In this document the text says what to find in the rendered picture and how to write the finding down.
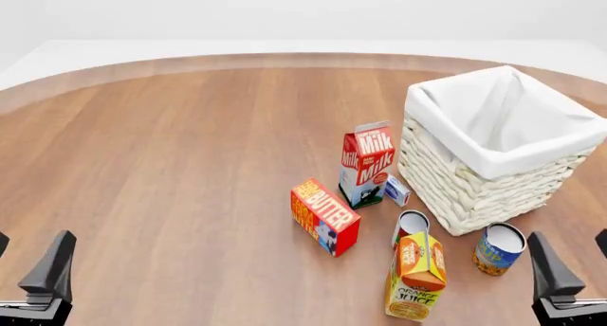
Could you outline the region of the white woven basket with liner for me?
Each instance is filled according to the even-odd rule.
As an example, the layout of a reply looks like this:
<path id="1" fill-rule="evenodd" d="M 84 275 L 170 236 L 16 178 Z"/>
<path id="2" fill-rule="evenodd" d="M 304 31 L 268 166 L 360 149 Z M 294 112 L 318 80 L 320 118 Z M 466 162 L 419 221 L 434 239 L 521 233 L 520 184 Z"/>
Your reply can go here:
<path id="1" fill-rule="evenodd" d="M 449 234 L 540 208 L 607 118 L 511 66 L 411 85 L 398 171 Z"/>

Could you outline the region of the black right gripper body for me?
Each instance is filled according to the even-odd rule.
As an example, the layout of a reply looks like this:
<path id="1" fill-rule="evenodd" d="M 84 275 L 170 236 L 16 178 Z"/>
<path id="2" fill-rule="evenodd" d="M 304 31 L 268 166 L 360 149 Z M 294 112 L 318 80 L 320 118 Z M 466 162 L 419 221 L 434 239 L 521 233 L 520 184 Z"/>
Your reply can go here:
<path id="1" fill-rule="evenodd" d="M 541 326 L 607 326 L 607 299 L 540 298 L 532 310 Z"/>

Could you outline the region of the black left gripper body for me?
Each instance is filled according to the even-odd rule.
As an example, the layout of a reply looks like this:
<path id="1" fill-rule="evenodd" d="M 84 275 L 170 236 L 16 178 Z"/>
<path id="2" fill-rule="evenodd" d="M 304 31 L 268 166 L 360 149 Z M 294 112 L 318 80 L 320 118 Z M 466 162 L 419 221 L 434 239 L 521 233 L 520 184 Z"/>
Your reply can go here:
<path id="1" fill-rule="evenodd" d="M 72 304 L 52 294 L 28 295 L 25 301 L 0 300 L 0 326 L 64 326 Z"/>

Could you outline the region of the blue and yellow soup can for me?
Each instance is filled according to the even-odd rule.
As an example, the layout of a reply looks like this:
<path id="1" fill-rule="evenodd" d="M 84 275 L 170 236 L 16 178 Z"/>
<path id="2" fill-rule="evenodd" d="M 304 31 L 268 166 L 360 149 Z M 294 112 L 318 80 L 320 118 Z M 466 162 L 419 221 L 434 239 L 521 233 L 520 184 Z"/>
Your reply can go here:
<path id="1" fill-rule="evenodd" d="M 494 277 L 502 276 L 526 249 L 523 233 L 507 223 L 491 223 L 472 254 L 477 268 Z"/>

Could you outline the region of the orange juice carton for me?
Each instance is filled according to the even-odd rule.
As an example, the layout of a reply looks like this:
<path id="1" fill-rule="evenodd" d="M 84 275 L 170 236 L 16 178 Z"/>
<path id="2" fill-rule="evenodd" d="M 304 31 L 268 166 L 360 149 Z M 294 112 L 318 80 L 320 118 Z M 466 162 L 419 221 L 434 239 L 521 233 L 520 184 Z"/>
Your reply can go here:
<path id="1" fill-rule="evenodd" d="M 447 286 L 443 246 L 426 231 L 401 237 L 385 284 L 385 314 L 423 322 Z"/>

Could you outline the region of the red and white milk carton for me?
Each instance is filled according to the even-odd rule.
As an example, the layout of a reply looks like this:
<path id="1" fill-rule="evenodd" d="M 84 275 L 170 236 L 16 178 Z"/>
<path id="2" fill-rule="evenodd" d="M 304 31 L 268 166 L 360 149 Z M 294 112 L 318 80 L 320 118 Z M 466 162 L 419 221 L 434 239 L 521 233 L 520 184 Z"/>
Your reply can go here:
<path id="1" fill-rule="evenodd" d="M 350 208 L 379 203 L 395 157 L 390 122 L 383 120 L 357 126 L 344 135 L 339 189 Z"/>

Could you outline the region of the red and yellow butter box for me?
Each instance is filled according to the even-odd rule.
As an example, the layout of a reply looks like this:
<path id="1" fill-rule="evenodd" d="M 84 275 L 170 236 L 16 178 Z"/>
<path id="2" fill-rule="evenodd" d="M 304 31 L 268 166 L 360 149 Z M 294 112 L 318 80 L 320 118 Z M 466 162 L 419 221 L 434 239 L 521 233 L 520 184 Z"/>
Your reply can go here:
<path id="1" fill-rule="evenodd" d="M 291 190 L 290 206 L 293 219 L 332 257 L 357 242 L 360 216 L 315 178 Z"/>

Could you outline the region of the small blue and white box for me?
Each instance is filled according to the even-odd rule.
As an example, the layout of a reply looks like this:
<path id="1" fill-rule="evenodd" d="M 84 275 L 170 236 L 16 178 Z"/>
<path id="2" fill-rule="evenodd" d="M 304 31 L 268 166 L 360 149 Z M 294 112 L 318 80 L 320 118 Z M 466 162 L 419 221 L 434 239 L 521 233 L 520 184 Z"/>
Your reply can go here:
<path id="1" fill-rule="evenodd" d="M 386 181 L 385 194 L 391 197 L 398 206 L 404 207 L 409 202 L 411 191 L 400 180 L 389 174 Z"/>

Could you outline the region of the red tin can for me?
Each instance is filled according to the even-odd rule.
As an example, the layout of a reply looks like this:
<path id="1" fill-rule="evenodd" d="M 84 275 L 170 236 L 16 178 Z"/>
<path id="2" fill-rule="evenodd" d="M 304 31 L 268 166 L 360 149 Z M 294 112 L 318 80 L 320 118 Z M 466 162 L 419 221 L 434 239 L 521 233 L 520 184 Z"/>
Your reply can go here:
<path id="1" fill-rule="evenodd" d="M 392 237 L 392 246 L 396 248 L 402 237 L 416 234 L 420 231 L 429 231 L 430 220 L 421 211 L 402 211 L 396 221 L 395 231 Z"/>

